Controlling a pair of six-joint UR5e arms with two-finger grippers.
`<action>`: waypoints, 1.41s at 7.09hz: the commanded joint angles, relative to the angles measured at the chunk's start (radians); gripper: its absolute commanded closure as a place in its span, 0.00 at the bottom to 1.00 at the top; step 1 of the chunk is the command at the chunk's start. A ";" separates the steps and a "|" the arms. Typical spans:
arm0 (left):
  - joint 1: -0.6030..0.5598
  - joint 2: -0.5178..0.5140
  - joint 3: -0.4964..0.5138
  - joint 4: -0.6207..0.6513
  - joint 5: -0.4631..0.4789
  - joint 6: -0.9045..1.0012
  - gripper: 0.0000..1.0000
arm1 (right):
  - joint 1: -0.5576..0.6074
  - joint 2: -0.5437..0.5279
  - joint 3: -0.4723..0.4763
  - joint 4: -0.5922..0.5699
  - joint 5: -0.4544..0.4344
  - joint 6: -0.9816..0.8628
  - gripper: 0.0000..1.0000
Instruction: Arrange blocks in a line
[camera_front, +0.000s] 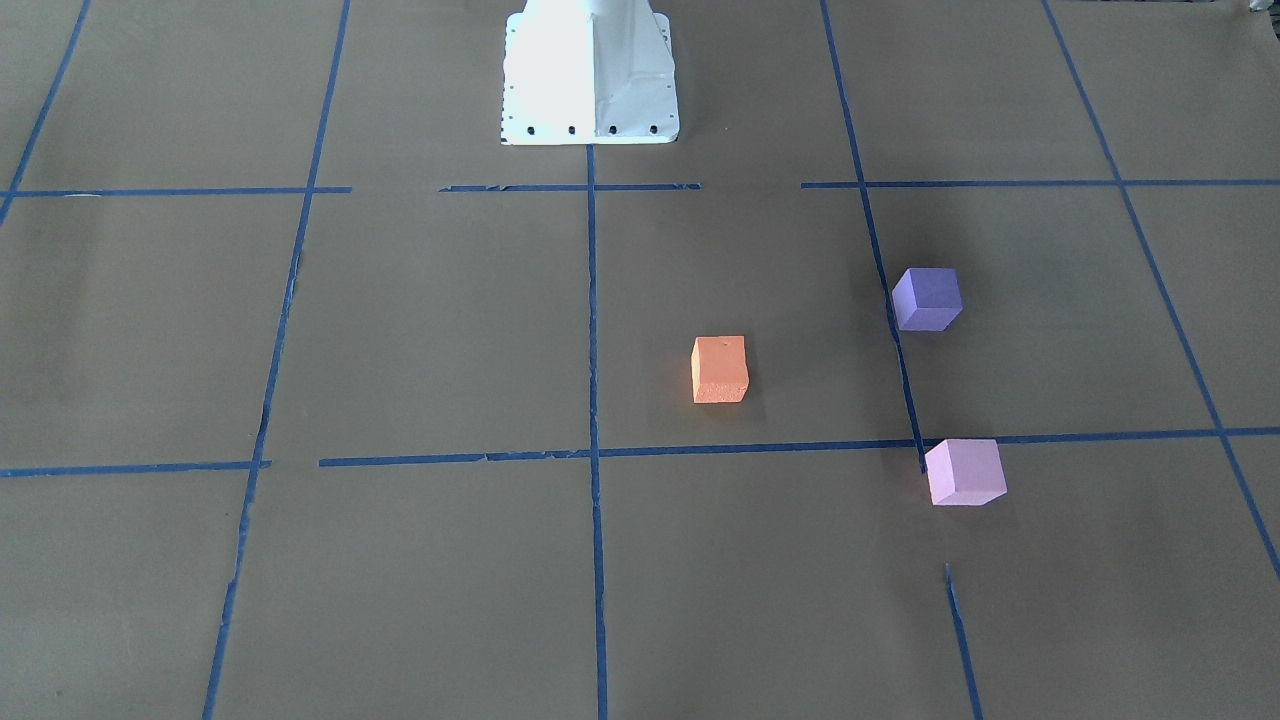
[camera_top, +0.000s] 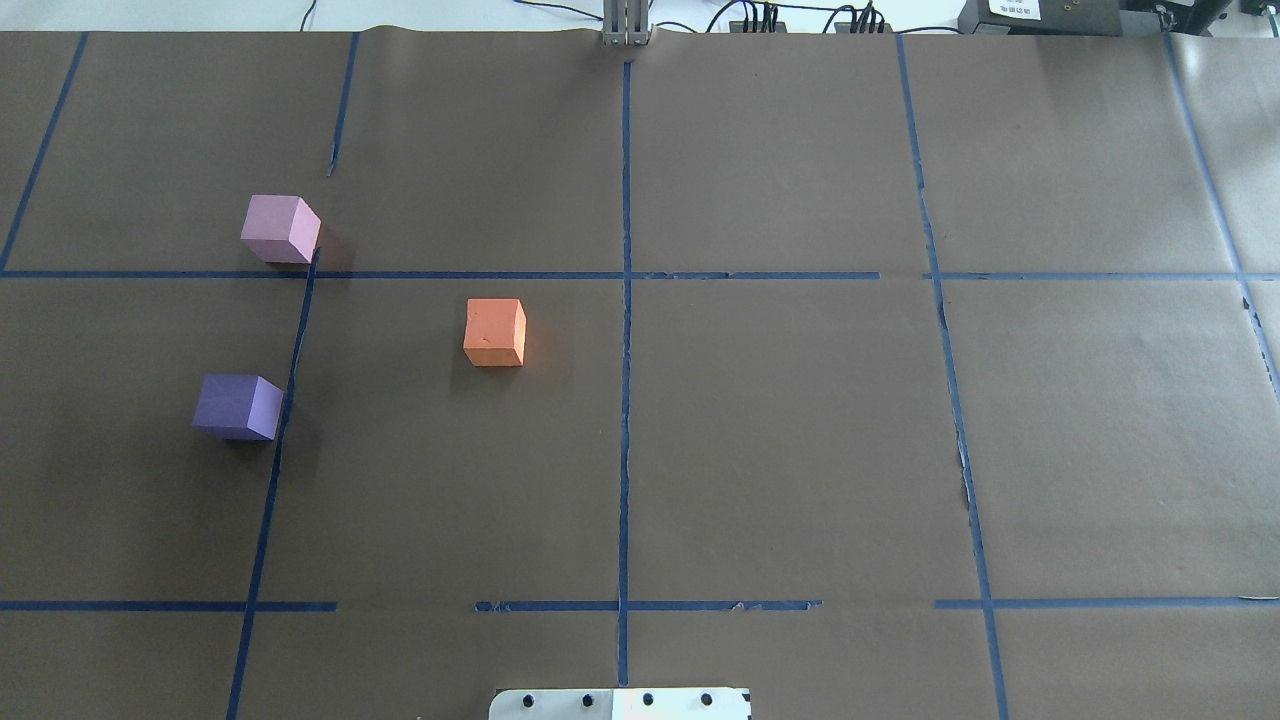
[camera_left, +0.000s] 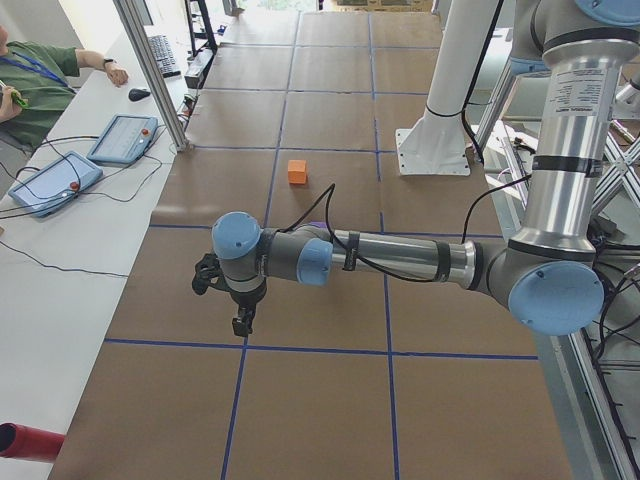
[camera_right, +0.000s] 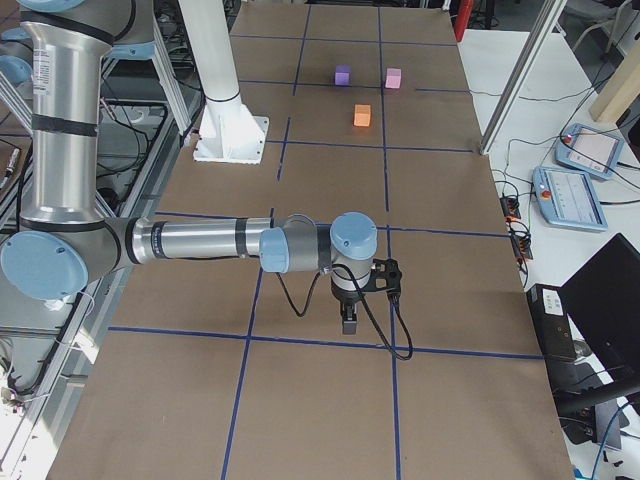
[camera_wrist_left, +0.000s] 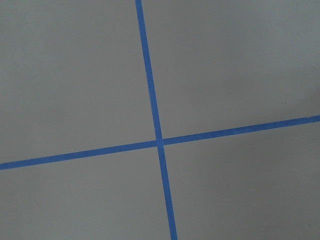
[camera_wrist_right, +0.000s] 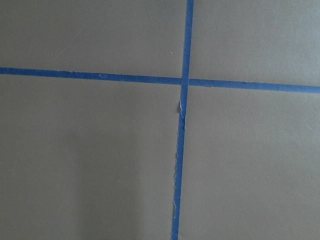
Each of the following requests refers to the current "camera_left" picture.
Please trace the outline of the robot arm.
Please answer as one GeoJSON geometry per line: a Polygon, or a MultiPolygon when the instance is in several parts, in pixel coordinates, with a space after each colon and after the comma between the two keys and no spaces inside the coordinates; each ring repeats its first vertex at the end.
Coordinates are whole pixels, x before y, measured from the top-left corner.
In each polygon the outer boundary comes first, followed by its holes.
{"type": "Polygon", "coordinates": [[[529,329],[551,336],[587,326],[604,306],[587,228],[602,173],[620,70],[639,52],[635,1],[520,1],[511,69],[550,74],[525,206],[503,245],[457,244],[334,230],[296,222],[263,228],[231,212],[212,228],[197,271],[228,292],[238,336],[251,333],[270,277],[322,285],[333,265],[413,282],[452,282],[493,297],[529,329]]]}

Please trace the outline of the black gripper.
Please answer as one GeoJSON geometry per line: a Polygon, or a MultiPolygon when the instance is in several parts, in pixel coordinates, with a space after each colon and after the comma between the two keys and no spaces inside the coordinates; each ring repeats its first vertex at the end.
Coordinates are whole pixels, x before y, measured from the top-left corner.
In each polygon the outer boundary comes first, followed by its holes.
{"type": "Polygon", "coordinates": [[[246,336],[253,333],[253,321],[256,316],[257,304],[265,297],[265,286],[247,291],[230,292],[232,300],[239,306],[237,314],[232,319],[232,328],[236,336],[246,336]]]}

